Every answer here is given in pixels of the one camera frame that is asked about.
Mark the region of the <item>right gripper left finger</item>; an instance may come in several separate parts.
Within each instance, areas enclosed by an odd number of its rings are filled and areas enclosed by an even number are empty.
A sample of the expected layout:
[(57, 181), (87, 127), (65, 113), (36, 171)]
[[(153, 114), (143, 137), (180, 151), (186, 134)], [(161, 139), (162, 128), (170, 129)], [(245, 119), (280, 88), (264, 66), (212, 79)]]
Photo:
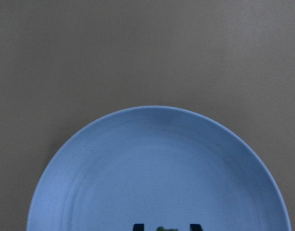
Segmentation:
[(134, 224), (133, 225), (133, 231), (144, 231), (144, 224)]

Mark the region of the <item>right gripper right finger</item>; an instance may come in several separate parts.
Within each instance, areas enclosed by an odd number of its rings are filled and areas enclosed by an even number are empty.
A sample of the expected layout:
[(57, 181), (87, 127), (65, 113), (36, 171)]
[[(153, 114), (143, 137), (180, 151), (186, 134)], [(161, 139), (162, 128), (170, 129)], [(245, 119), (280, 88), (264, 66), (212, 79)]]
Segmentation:
[(203, 231), (203, 228), (200, 224), (190, 224), (191, 231)]

